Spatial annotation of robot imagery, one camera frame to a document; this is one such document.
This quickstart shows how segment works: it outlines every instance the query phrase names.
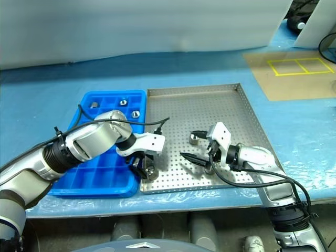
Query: cardboard sheet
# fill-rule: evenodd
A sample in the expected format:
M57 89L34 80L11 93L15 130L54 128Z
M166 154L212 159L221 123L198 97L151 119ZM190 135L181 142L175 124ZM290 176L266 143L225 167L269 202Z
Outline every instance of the cardboard sheet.
M336 97L336 65L317 51L244 54L268 100Z

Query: white panel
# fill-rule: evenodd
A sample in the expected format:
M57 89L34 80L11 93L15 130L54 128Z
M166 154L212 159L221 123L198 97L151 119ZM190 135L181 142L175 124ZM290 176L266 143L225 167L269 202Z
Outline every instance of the white panel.
M291 0L0 0L0 67L267 45Z
M321 39L336 25L336 1L320 0L294 46L317 48Z

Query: stainless steel tray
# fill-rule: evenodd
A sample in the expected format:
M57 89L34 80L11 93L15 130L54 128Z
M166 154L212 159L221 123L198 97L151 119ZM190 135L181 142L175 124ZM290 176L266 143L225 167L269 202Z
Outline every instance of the stainless steel tray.
M146 121L168 116L170 120L162 128L166 136L165 149L154 162L159 177L155 181L141 181L140 190L144 193L229 187L216 174L208 175L203 168L180 156L180 152L191 152L207 158L208 141L200 139L198 145L191 145L188 137L191 131L208 130L218 121L231 132L232 144L262 146L274 154L240 84L150 89L147 95ZM148 132L154 129L155 126L145 128ZM236 183L253 182L246 172L220 171Z

